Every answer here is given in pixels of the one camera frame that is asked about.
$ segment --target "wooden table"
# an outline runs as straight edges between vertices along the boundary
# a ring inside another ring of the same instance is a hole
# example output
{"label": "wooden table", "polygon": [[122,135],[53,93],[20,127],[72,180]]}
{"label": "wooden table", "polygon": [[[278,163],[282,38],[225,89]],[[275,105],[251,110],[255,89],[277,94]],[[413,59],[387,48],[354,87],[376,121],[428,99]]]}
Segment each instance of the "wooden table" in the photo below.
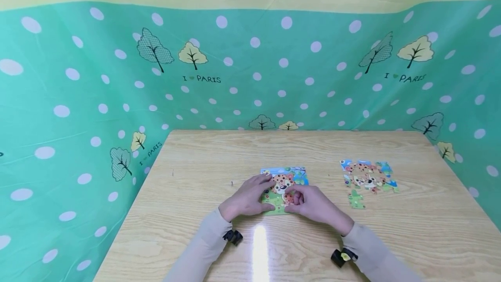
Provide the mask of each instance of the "wooden table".
{"label": "wooden table", "polygon": [[[344,158],[388,161],[401,193],[363,193],[367,209],[351,209]],[[425,281],[501,281],[500,232],[423,134],[405,131],[172,131],[95,281],[161,281],[201,219],[274,166],[306,166],[310,184]],[[326,226],[286,215],[240,218],[234,228],[244,241],[228,244],[205,281],[366,281],[330,261],[340,239]]]}

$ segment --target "tree print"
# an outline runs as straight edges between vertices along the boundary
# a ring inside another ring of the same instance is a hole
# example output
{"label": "tree print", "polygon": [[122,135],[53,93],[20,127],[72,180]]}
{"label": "tree print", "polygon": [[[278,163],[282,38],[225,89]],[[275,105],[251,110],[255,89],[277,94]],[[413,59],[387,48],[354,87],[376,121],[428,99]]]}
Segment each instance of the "tree print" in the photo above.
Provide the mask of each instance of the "tree print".
{"label": "tree print", "polygon": [[365,74],[369,72],[369,69],[372,64],[376,64],[377,62],[385,61],[389,57],[391,57],[391,51],[393,50],[393,46],[391,45],[391,39],[393,38],[393,32],[389,32],[386,36],[376,45],[376,47],[372,48],[368,54],[366,54],[362,61],[358,64],[359,67],[367,67],[365,70]]}
{"label": "tree print", "polygon": [[205,64],[208,62],[207,57],[201,53],[200,49],[195,47],[191,42],[187,42],[184,48],[179,51],[179,60],[187,64],[193,64],[195,70],[198,70],[197,64]]}
{"label": "tree print", "polygon": [[444,123],[444,114],[437,112],[430,116],[422,117],[412,124],[412,128],[421,131],[426,137],[436,140]]}
{"label": "tree print", "polygon": [[169,49],[162,46],[160,39],[151,34],[150,30],[143,28],[143,34],[137,42],[137,50],[139,55],[149,62],[156,62],[160,70],[164,72],[161,64],[170,64],[174,61]]}
{"label": "tree print", "polygon": [[434,52],[431,50],[431,41],[428,36],[424,35],[417,41],[406,45],[397,54],[397,57],[410,60],[407,68],[410,68],[413,61],[423,62],[433,58]]}
{"label": "tree print", "polygon": [[130,153],[126,149],[112,148],[110,150],[111,157],[111,172],[115,181],[122,180],[127,173],[132,176],[129,170],[130,166]]}
{"label": "tree print", "polygon": [[275,128],[276,125],[269,117],[260,114],[257,118],[249,122],[249,127],[256,130],[270,130],[270,128]]}

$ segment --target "white polka dot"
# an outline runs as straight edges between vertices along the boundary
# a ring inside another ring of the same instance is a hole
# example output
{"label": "white polka dot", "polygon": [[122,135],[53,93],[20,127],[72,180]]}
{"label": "white polka dot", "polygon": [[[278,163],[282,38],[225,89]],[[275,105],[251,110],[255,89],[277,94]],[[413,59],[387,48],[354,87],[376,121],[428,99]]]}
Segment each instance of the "white polka dot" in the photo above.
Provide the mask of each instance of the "white polka dot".
{"label": "white polka dot", "polygon": [[91,261],[89,259],[87,260],[84,260],[83,262],[80,262],[78,265],[77,265],[77,271],[82,271],[82,270],[85,270],[88,266],[91,265]]}
{"label": "white polka dot", "polygon": [[478,95],[476,98],[475,98],[475,104],[479,105],[479,104],[482,104],[485,100],[485,95]]}
{"label": "white polka dot", "polygon": [[70,80],[76,81],[76,80],[79,80],[79,78],[80,78],[80,73],[78,73],[78,71],[76,71],[76,70],[75,70],[75,69],[73,69],[73,68],[67,68],[67,69],[66,69],[66,76],[67,76]]}
{"label": "white polka dot", "polygon": [[231,59],[230,57],[224,58],[223,62],[227,67],[231,67],[233,65],[233,59]]}
{"label": "white polka dot", "polygon": [[383,89],[383,85],[381,85],[381,84],[374,84],[374,86],[372,87],[373,91],[381,91],[382,89]]}
{"label": "white polka dot", "polygon": [[494,166],[487,166],[485,169],[487,169],[487,173],[490,176],[497,177],[499,175],[497,168]]}
{"label": "white polka dot", "polygon": [[281,21],[281,25],[282,25],[282,28],[284,28],[286,30],[290,29],[292,26],[291,17],[288,17],[288,16],[284,17]]}
{"label": "white polka dot", "polygon": [[350,26],[348,29],[349,29],[350,33],[356,33],[360,30],[361,27],[362,27],[362,22],[360,20],[355,20],[355,21],[350,23]]}
{"label": "white polka dot", "polygon": [[89,173],[83,173],[78,177],[77,182],[78,184],[84,185],[89,183],[91,180],[92,180],[92,175],[90,175]]}
{"label": "white polka dot", "polygon": [[452,56],[454,56],[455,53],[456,53],[455,49],[449,51],[449,53],[445,55],[444,59],[447,60],[447,59],[451,58]]}
{"label": "white polka dot", "polygon": [[423,90],[429,90],[433,86],[432,82],[427,82],[423,85],[422,89]]}
{"label": "white polka dot", "polygon": [[489,10],[490,10],[491,8],[492,8],[492,5],[488,5],[488,6],[486,6],[484,9],[482,9],[482,10],[478,13],[478,15],[477,15],[477,19],[481,19],[481,18],[483,18],[483,17],[487,14],[487,12],[489,12]]}
{"label": "white polka dot", "polygon": [[322,49],[322,44],[319,41],[314,41],[310,45],[310,50],[313,52],[319,52]]}
{"label": "white polka dot", "polygon": [[475,66],[472,64],[469,64],[461,69],[462,74],[472,74],[473,72],[475,72]]}
{"label": "white polka dot", "polygon": [[414,11],[409,12],[409,13],[405,16],[405,18],[404,18],[404,23],[406,24],[407,22],[409,22],[409,21],[410,21],[410,19],[412,19],[412,16],[413,16],[413,15],[414,15]]}
{"label": "white polka dot", "polygon": [[28,31],[37,34],[42,31],[42,26],[40,26],[39,22],[37,22],[35,19],[30,18],[29,16],[25,16],[24,18],[21,19],[21,24],[26,28]]}
{"label": "white polka dot", "polygon": [[346,62],[339,62],[336,66],[337,71],[342,71],[346,69]]}
{"label": "white polka dot", "polygon": [[216,18],[216,24],[218,28],[225,28],[228,26],[228,20],[224,16],[220,15]]}
{"label": "white polka dot", "polygon": [[289,61],[286,58],[281,58],[279,61],[280,67],[287,67],[289,65]]}
{"label": "white polka dot", "polygon": [[102,114],[105,114],[108,112],[108,106],[105,104],[99,104],[99,106],[97,108],[98,108],[99,112]]}
{"label": "white polka dot", "polygon": [[27,200],[33,196],[33,191],[29,188],[20,188],[10,194],[10,199],[15,201]]}
{"label": "white polka dot", "polygon": [[93,147],[98,147],[101,144],[101,139],[97,136],[91,138],[91,145]]}
{"label": "white polka dot", "polygon": [[84,42],[82,42],[82,40],[79,37],[71,37],[71,39],[78,48],[82,48],[84,46]]}
{"label": "white polka dot", "polygon": [[54,114],[60,118],[66,118],[70,115],[70,109],[65,105],[59,104],[54,107]]}
{"label": "white polka dot", "polygon": [[115,56],[119,59],[125,59],[127,57],[127,54],[125,54],[125,51],[117,49],[115,50]]}
{"label": "white polka dot", "polygon": [[479,129],[478,129],[478,130],[476,130],[476,131],[475,131],[475,133],[474,133],[474,137],[475,137],[476,139],[478,139],[478,140],[479,140],[479,139],[481,139],[481,138],[482,138],[482,137],[484,137],[484,136],[485,136],[485,130],[484,130],[483,128],[479,128]]}
{"label": "white polka dot", "polygon": [[189,42],[197,48],[200,47],[200,42],[196,38],[190,38]]}
{"label": "white polka dot", "polygon": [[261,41],[257,37],[253,37],[250,39],[250,45],[251,47],[258,48],[259,45],[261,45]]}
{"label": "white polka dot", "polygon": [[91,15],[94,19],[99,20],[99,21],[102,21],[104,19],[103,13],[98,8],[92,7],[90,12],[91,12]]}
{"label": "white polka dot", "polygon": [[57,256],[57,249],[51,249],[43,255],[42,263],[49,263]]}
{"label": "white polka dot", "polygon": [[56,153],[56,150],[54,148],[49,147],[49,146],[44,146],[37,148],[37,150],[34,151],[34,156],[37,157],[38,159],[49,159],[54,154]]}
{"label": "white polka dot", "polygon": [[489,32],[490,37],[498,37],[499,35],[501,35],[501,25],[497,25]]}
{"label": "white polka dot", "polygon": [[445,96],[440,97],[440,101],[444,104],[449,103],[451,100],[452,100],[452,97],[449,95],[445,95]]}
{"label": "white polka dot", "polygon": [[73,220],[77,216],[77,213],[74,211],[67,211],[63,212],[62,214],[59,215],[59,220],[62,220],[63,222]]}
{"label": "white polka dot", "polygon": [[97,229],[96,232],[94,232],[94,236],[101,237],[106,233],[106,230],[107,230],[106,226],[102,226],[99,229]]}
{"label": "white polka dot", "polygon": [[437,32],[429,32],[427,35],[428,40],[434,43],[438,39],[438,33]]}
{"label": "white polka dot", "polygon": [[157,14],[156,12],[151,15],[151,19],[154,21],[154,24],[156,24],[158,26],[164,24],[164,19],[162,19],[162,17],[159,14]]}
{"label": "white polka dot", "polygon": [[110,195],[108,195],[108,201],[115,201],[118,198],[118,193],[117,192],[112,192]]}

